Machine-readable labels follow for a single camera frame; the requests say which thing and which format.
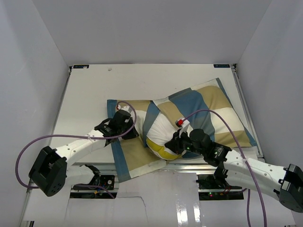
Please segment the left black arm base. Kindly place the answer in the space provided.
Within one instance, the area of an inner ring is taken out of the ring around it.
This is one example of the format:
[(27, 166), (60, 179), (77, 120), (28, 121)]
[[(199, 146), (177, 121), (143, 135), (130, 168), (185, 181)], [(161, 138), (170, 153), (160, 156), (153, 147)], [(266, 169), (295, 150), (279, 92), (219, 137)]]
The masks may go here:
[(73, 190), (97, 190), (100, 191), (101, 188), (97, 186), (101, 186), (107, 190), (113, 190), (115, 184), (115, 176), (114, 175), (102, 175), (98, 168), (93, 165), (82, 165), (81, 167), (85, 167), (87, 170), (89, 169), (94, 176), (91, 181), (87, 184), (79, 183), (73, 186)]

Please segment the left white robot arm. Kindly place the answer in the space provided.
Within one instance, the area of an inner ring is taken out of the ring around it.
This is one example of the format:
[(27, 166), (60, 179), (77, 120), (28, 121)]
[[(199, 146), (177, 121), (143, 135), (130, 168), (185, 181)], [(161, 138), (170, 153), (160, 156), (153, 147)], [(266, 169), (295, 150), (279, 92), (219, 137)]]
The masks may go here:
[(136, 120), (136, 112), (119, 110), (113, 118), (105, 119), (83, 138), (57, 148), (42, 148), (29, 172), (30, 179), (48, 197), (57, 194), (65, 185), (103, 190), (101, 174), (96, 167), (74, 166), (74, 163), (120, 138), (138, 137)]

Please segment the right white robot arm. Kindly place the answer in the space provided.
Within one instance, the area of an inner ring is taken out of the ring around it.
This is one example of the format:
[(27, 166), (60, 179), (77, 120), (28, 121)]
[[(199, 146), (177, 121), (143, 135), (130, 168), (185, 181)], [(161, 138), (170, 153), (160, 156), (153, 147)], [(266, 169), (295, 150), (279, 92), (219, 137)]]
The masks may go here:
[(165, 147), (175, 154), (186, 151), (202, 156), (207, 164), (216, 167), (214, 184), (218, 188), (230, 185), (260, 191), (294, 212), (303, 211), (303, 172), (294, 164), (275, 166), (243, 158), (236, 150), (213, 142), (202, 129), (177, 131)]

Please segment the white pillow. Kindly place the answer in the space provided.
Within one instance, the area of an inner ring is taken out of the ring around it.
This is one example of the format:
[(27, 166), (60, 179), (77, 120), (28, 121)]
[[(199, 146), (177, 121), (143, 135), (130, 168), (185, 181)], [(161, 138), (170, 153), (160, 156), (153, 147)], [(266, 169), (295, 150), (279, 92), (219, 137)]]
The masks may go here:
[(172, 126), (168, 118), (159, 113), (154, 120), (151, 128), (147, 132), (146, 138), (143, 138), (143, 124), (145, 123), (145, 117), (147, 116), (146, 111), (137, 110), (137, 120), (135, 123), (135, 129), (139, 133), (142, 142), (145, 142), (152, 153), (157, 157), (164, 160), (175, 160), (183, 155), (186, 151), (181, 154), (176, 154), (169, 148), (165, 147), (165, 143), (169, 142), (173, 134), (176, 132), (175, 127)]

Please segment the checkered blue beige pillowcase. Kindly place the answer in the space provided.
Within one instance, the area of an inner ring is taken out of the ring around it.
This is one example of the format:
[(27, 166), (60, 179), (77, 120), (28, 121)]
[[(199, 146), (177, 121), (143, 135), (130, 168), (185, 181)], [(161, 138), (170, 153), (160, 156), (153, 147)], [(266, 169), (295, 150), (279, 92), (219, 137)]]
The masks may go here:
[[(175, 121), (179, 118), (187, 118), (190, 122), (188, 132), (200, 128), (212, 141), (219, 144), (231, 148), (257, 145), (235, 112), (218, 78), (181, 90), (164, 99), (131, 100), (129, 104), (133, 106), (133, 112), (137, 110), (147, 112), (143, 124), (144, 139), (157, 115), (162, 113), (176, 130)], [(140, 136), (115, 142), (111, 147), (120, 182), (161, 169), (171, 161), (153, 154)], [(196, 154), (186, 152), (178, 159), (195, 157)]]

